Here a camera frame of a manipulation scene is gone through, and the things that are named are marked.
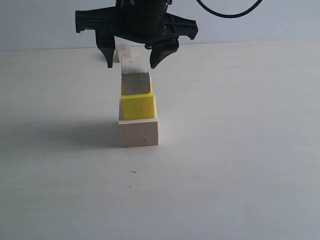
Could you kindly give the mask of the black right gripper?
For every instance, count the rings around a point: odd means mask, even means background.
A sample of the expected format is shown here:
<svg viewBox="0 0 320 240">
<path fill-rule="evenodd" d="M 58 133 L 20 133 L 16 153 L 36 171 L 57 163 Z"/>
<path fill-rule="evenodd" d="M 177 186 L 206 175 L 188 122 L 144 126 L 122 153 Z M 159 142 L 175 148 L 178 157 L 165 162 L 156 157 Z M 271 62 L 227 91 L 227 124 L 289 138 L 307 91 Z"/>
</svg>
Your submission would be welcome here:
<svg viewBox="0 0 320 240">
<path fill-rule="evenodd" d="M 108 68 L 113 67 L 115 37 L 138 44 L 152 45 L 150 67 L 157 65 L 179 49 L 180 36 L 193 40 L 198 33 L 195 20 L 167 12 L 170 0 L 118 0 L 115 6 L 75 11 L 77 33 L 95 32 L 97 48 Z"/>
</svg>

